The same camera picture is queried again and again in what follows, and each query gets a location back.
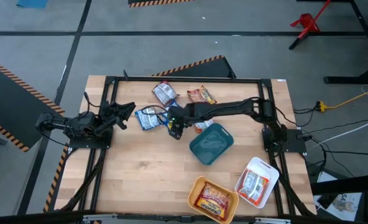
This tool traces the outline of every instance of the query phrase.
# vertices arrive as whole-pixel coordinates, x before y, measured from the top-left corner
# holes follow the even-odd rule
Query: warning stripe
[[[27,90],[30,94],[32,94],[34,97],[38,98],[40,101],[45,103],[47,106],[49,106],[51,109],[55,110],[58,114],[61,116],[64,116],[64,110],[61,109],[58,105],[53,103],[51,100],[43,96],[40,92],[32,88],[30,85],[26,84],[23,80],[21,80],[19,77],[17,77],[15,74],[10,72],[8,69],[4,68],[2,65],[0,65],[0,72],[5,74],[5,76],[9,77],[12,81],[14,81],[16,84],[23,87],[25,90]]]
[[[26,82],[22,81],[20,78],[18,78],[16,75],[11,73],[9,70],[5,69],[2,65],[0,65],[0,72],[5,74],[8,78],[10,78],[12,81],[14,81],[16,84],[23,87],[23,89],[27,90],[29,93],[31,93],[34,97],[38,98],[40,101],[45,103],[47,106],[49,106],[51,109],[55,110],[58,114],[61,116],[64,116],[64,110],[61,109],[58,105],[53,103],[51,100],[47,99],[45,96],[43,96],[41,93],[36,91],[34,88],[32,88],[30,85],[26,84]],[[20,142],[20,140],[16,139],[8,130],[4,129],[0,125],[0,133],[4,135],[8,140],[13,142],[19,149],[21,149],[23,152],[26,152],[29,150],[29,147],[24,145],[24,143]]]
[[[142,6],[158,6],[162,4],[171,4],[171,3],[180,3],[180,2],[188,2],[194,0],[156,0],[156,1],[146,1],[146,2],[135,2],[129,4],[129,7],[142,7]]]
[[[180,71],[180,70],[183,70],[183,69],[191,68],[191,67],[194,67],[196,65],[201,65],[203,63],[211,62],[213,60],[217,60],[217,59],[220,59],[220,58],[224,58],[224,56],[223,55],[218,55],[218,56],[215,56],[215,57],[207,58],[207,59],[200,60],[200,61],[188,64],[188,65],[180,66],[178,68],[172,68],[172,69],[166,70],[164,72],[159,72],[158,74],[153,74],[151,76],[153,76],[153,77],[165,76],[165,75],[168,75],[168,74],[173,73],[173,72],[177,72],[177,71]]]
[[[2,126],[0,126],[0,133],[8,138],[13,144],[15,144],[19,149],[21,149],[23,152],[26,152],[29,150],[29,147],[25,146],[22,142],[20,142],[18,139],[16,139],[10,132],[8,132],[6,129],[4,129]]]
[[[50,188],[50,191],[47,194],[46,203],[45,203],[45,206],[43,208],[43,212],[48,212],[48,210],[49,210],[49,207],[50,207],[50,204],[52,202],[53,195],[54,195],[54,192],[55,192],[55,188],[57,186],[58,178],[60,178],[61,170],[62,170],[62,167],[64,166],[65,158],[67,157],[67,155],[68,155],[68,147],[65,146],[64,150],[62,151],[60,162],[58,162],[57,169],[55,170],[55,175],[54,175],[53,181],[52,181],[52,187]]]

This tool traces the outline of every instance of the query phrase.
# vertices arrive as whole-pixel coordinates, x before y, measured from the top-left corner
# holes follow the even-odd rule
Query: food package
[[[142,110],[136,111],[134,113],[137,117],[137,120],[140,122],[143,131],[150,130],[158,125],[161,125],[157,115],[152,114],[155,113],[154,109],[146,108],[144,113]]]
[[[228,202],[228,194],[220,192],[211,184],[205,182],[205,186],[196,199],[194,206],[210,213],[218,220],[225,221],[228,217]]]
[[[237,193],[246,198],[250,203],[258,206],[267,188],[269,177],[262,177],[253,170],[246,169],[242,175],[241,183],[236,189]]]
[[[162,81],[152,90],[163,105],[166,105],[178,95],[167,81]]]
[[[206,89],[203,85],[199,89],[187,91],[187,94],[194,103],[196,102],[208,102],[210,104],[217,103],[217,101],[209,93],[208,89]]]
[[[192,102],[208,102],[210,104],[215,104],[217,101],[212,97],[212,95],[209,93],[208,89],[206,89],[203,85],[201,88],[193,90],[193,91],[187,91],[188,96],[191,98]],[[200,123],[195,123],[195,131],[197,133],[201,133],[206,128],[211,126],[213,124],[213,120],[210,119],[209,121],[204,121]]]

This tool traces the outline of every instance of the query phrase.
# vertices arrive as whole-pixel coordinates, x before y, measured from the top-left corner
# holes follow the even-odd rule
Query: gray floor
[[[15,1],[0,0],[0,30],[76,30],[85,0],[49,1],[46,9],[24,9]],[[357,1],[368,22],[368,1]],[[85,31],[244,30],[293,31],[289,23],[304,12],[313,15],[322,3],[250,0],[196,0],[180,4],[129,9],[125,1],[93,1]],[[334,3],[320,17],[324,31],[362,30],[349,4]],[[284,78],[295,108],[309,108],[323,100],[335,105],[362,93],[360,85],[325,85],[327,75],[355,76],[368,69],[365,37],[310,37],[294,51],[293,37],[82,37],[61,106],[67,116],[79,109],[88,75],[150,75],[215,55],[225,55],[238,77]],[[0,63],[53,98],[63,73],[73,37],[0,37]],[[309,115],[297,116],[302,124]],[[368,96],[327,113],[315,113],[307,131],[368,118]],[[322,140],[350,130],[338,128],[316,133]],[[58,141],[67,139],[58,131]],[[331,141],[332,150],[368,152],[368,127]],[[0,215],[16,212],[36,147],[22,153],[11,143],[0,147]],[[42,211],[62,147],[48,145],[29,212]],[[368,157],[337,155],[355,176],[368,174]],[[322,159],[317,148],[310,162]],[[327,168],[349,174],[329,156]]]

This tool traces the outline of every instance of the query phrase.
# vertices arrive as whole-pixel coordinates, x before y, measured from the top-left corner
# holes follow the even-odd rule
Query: white food container
[[[250,202],[247,198],[243,197],[241,194],[239,194],[238,187],[241,184],[242,176],[245,174],[246,169],[249,169],[256,173],[257,175],[260,175],[262,177],[268,178],[269,182],[267,183],[267,188],[264,190],[262,199],[260,201],[259,205],[254,205],[252,202]],[[252,160],[247,164],[246,169],[242,172],[239,180],[237,181],[235,185],[235,192],[239,194],[243,199],[245,199],[250,204],[254,205],[256,208],[263,208],[265,203],[267,202],[272,189],[274,188],[275,184],[278,181],[279,173],[278,171],[264,162],[262,159],[258,157],[253,157]]]

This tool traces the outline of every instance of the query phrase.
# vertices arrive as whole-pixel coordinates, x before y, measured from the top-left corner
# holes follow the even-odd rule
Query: red metal stand
[[[321,15],[321,13],[326,9],[326,6],[328,6],[330,2],[331,0],[327,0],[325,2],[322,9],[316,15],[315,19],[313,19],[310,13],[306,13],[306,14],[302,14],[299,20],[290,24],[291,27],[294,27],[295,25],[301,23],[302,26],[304,27],[304,30],[297,36],[294,43],[289,47],[289,50],[293,50],[302,39],[305,39],[307,37],[307,34],[309,32],[320,32],[320,29],[318,28],[315,22],[317,18],[319,18],[319,16]]]
[[[307,27],[310,26],[310,32],[321,32],[320,28],[318,28],[316,23],[314,23],[313,16],[310,13],[300,15],[300,19],[290,24],[290,26],[294,27],[299,23],[304,27],[304,29],[307,29]]]

